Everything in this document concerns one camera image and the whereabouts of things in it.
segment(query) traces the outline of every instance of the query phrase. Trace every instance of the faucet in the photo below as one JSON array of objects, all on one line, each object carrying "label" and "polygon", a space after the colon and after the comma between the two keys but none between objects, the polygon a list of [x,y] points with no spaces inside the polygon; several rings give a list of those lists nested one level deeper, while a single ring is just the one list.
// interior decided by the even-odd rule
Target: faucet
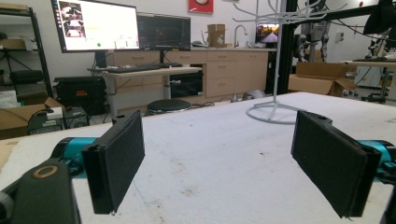
[{"label": "faucet", "polygon": [[236,26],[236,27],[235,27],[235,31],[234,31],[234,33],[233,33],[233,47],[234,47],[234,48],[236,48],[236,47],[239,46],[239,42],[236,41],[236,30],[237,30],[239,27],[243,27],[243,28],[244,28],[244,30],[245,30],[245,35],[248,34],[247,28],[245,28],[245,26],[243,26],[243,25],[238,25],[238,26]]}]

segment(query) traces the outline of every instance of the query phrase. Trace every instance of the table surface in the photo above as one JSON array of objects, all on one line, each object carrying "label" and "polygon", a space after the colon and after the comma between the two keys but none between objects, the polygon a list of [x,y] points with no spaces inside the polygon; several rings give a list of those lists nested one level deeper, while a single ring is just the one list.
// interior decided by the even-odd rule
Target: table surface
[{"label": "table surface", "polygon": [[394,62],[354,62],[354,61],[341,61],[340,63],[346,63],[351,65],[360,66],[377,66],[377,67],[396,67],[396,61]]},{"label": "table surface", "polygon": [[199,67],[171,67],[132,73],[103,73],[103,76],[114,78],[152,77],[196,73],[201,70],[202,68]]},{"label": "table surface", "polygon": [[[351,223],[339,218],[290,155],[294,125],[251,119],[272,97],[143,118],[146,157],[118,213],[95,215],[86,179],[74,179],[82,223]],[[396,107],[312,93],[277,96],[333,120],[355,139],[396,144]],[[271,108],[253,110],[267,118]],[[278,109],[274,119],[294,120]],[[111,124],[23,138],[0,174],[0,188],[49,157],[65,137],[100,136]],[[392,186],[374,182],[363,217],[379,223]]]}]

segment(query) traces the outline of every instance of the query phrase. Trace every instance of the stool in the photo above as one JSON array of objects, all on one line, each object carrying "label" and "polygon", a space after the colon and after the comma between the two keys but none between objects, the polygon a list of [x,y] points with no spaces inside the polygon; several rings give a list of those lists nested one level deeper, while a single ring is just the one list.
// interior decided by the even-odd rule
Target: stool
[{"label": "stool", "polygon": [[187,101],[178,99],[164,99],[154,101],[148,104],[147,115],[159,115],[166,113],[174,113],[187,110],[191,104]]}]

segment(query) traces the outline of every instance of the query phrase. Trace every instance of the cabinet drawer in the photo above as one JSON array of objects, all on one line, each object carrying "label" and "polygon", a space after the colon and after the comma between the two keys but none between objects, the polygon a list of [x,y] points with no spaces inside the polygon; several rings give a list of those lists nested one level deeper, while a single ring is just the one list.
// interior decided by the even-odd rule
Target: cabinet drawer
[{"label": "cabinet drawer", "polygon": [[235,51],[208,51],[207,60],[208,61],[230,61],[236,60],[238,57],[238,52]]},{"label": "cabinet drawer", "polygon": [[133,77],[133,78],[117,78],[116,79],[116,89],[120,89],[123,87],[134,87],[143,85],[142,77]]},{"label": "cabinet drawer", "polygon": [[170,51],[165,58],[172,63],[206,63],[206,51]]},{"label": "cabinet drawer", "polygon": [[206,77],[222,78],[222,77],[235,77],[235,62],[212,62],[206,65]]},{"label": "cabinet drawer", "polygon": [[113,53],[108,65],[124,66],[139,63],[154,63],[160,59],[158,51],[116,51]]},{"label": "cabinet drawer", "polygon": [[241,51],[238,53],[238,61],[262,60],[264,61],[268,55],[265,51]]},{"label": "cabinet drawer", "polygon": [[152,85],[152,84],[163,84],[163,77],[153,76],[153,77],[143,77],[143,85]]},{"label": "cabinet drawer", "polygon": [[233,77],[209,79],[206,81],[206,97],[231,95],[235,89]]}]

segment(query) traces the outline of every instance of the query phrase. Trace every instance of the red sign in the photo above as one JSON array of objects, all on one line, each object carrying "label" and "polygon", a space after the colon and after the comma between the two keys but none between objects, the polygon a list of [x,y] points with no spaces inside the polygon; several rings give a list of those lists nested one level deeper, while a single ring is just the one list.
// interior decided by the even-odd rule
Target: red sign
[{"label": "red sign", "polygon": [[76,96],[86,96],[88,93],[86,91],[76,91]]},{"label": "red sign", "polygon": [[214,0],[189,0],[189,12],[213,13]]}]

